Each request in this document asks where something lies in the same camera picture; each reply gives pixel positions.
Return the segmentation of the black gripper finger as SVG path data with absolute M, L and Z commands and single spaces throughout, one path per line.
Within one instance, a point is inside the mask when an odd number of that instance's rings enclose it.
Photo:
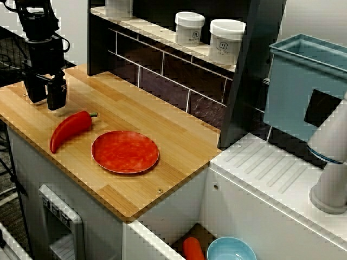
M 33 103 L 37 103 L 46 98 L 44 80 L 36 74 L 25 74 L 24 85 L 27 94 Z
M 51 111 L 66 105 L 67 84 L 63 76 L 55 76 L 47 83 L 47 104 Z

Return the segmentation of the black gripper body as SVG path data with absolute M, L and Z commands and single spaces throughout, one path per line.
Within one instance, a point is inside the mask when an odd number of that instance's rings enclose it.
M 65 80 L 62 67 L 65 65 L 62 40 L 25 41 L 29 47 L 29 58 L 23 61 L 24 80 L 49 74 L 59 81 Z

